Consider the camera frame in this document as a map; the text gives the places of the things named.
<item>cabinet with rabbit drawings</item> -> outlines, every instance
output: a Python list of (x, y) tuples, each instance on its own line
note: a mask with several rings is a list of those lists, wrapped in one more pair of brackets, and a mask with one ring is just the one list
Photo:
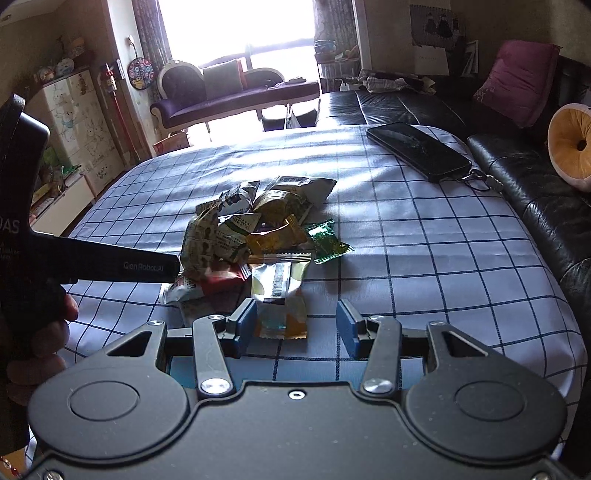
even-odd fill
[(61, 162), (81, 165), (95, 196), (123, 171), (88, 70), (45, 85), (26, 111), (49, 127), (49, 143)]

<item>yellow plush cushion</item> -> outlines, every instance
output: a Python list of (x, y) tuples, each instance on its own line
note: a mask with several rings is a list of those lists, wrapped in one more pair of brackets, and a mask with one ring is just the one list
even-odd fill
[(579, 103), (556, 112), (548, 129), (548, 150), (556, 172), (573, 187), (591, 192), (591, 108)]

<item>orange box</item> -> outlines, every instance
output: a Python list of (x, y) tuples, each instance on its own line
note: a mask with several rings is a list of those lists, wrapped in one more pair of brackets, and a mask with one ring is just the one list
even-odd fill
[(189, 148), (189, 139), (185, 132), (179, 132), (164, 140), (152, 145), (156, 150), (157, 155), (164, 155), (165, 153), (175, 152), (183, 148)]

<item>patterned curtain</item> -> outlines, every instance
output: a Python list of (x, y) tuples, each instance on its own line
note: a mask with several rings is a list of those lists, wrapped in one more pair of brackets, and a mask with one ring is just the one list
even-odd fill
[(336, 52), (357, 45), (352, 0), (314, 0), (315, 40), (334, 40)]
[[(160, 4), (158, 0), (132, 0), (132, 4), (144, 57), (152, 62), (157, 75), (173, 59)], [(161, 99), (156, 82), (150, 86), (148, 94), (151, 103)]]

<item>gray pillow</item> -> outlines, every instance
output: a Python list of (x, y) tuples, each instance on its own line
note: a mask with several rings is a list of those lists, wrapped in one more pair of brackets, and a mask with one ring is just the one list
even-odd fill
[(243, 90), (240, 67), (236, 60), (203, 69), (203, 81), (207, 100), (240, 93)]

